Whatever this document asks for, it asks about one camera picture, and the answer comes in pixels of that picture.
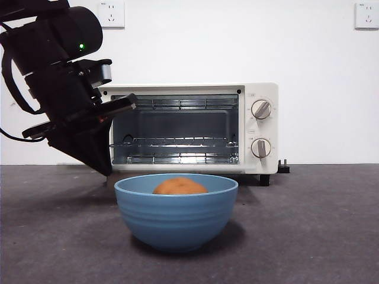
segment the oven rack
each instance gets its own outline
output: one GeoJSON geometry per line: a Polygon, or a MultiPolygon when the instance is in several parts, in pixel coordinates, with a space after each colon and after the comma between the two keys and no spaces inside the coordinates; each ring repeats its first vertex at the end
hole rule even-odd
{"type": "Polygon", "coordinates": [[[184,137],[184,138],[133,138],[132,141],[111,144],[110,147],[227,147],[236,148],[238,143],[218,137],[184,137]]]}
{"type": "Polygon", "coordinates": [[[238,164],[238,153],[129,154],[126,164],[238,164]]]}
{"type": "Polygon", "coordinates": [[[227,99],[139,99],[137,109],[196,110],[238,108],[237,98],[227,99]]]}

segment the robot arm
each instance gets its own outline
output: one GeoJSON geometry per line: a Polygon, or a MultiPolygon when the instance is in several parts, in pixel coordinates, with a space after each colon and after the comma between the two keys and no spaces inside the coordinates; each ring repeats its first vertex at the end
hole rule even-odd
{"type": "Polygon", "coordinates": [[[136,96],[102,103],[98,86],[111,81],[111,60],[72,60],[97,51],[102,29],[84,7],[69,7],[67,0],[0,0],[0,34],[4,48],[2,74],[17,102],[31,114],[45,113],[49,122],[29,128],[23,136],[46,138],[49,145],[109,175],[109,129],[118,112],[136,107],[136,96]],[[4,21],[37,16],[34,22],[10,28],[4,21]],[[30,93],[38,100],[33,110],[12,77],[17,65],[30,93]]]}

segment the electrical socket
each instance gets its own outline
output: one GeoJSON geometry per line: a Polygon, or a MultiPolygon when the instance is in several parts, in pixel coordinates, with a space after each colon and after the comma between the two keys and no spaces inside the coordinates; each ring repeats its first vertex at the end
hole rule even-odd
{"type": "Polygon", "coordinates": [[[98,4],[98,19],[103,28],[124,28],[124,1],[101,1],[98,4]]]}
{"type": "Polygon", "coordinates": [[[357,30],[379,29],[379,2],[355,4],[355,28],[357,30]]]}

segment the orange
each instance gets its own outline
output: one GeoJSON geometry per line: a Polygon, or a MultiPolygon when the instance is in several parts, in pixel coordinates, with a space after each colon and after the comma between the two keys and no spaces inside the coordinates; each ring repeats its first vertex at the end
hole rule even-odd
{"type": "Polygon", "coordinates": [[[203,185],[186,177],[165,180],[153,191],[154,194],[196,194],[207,192],[208,190],[203,185]]]}

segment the toaster oven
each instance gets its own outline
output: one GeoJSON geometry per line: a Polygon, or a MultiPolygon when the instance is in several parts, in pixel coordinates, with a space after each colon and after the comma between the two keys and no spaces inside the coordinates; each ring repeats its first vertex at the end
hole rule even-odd
{"type": "Polygon", "coordinates": [[[105,85],[105,100],[134,93],[137,107],[114,118],[115,172],[269,175],[278,170],[278,86],[105,85]]]}

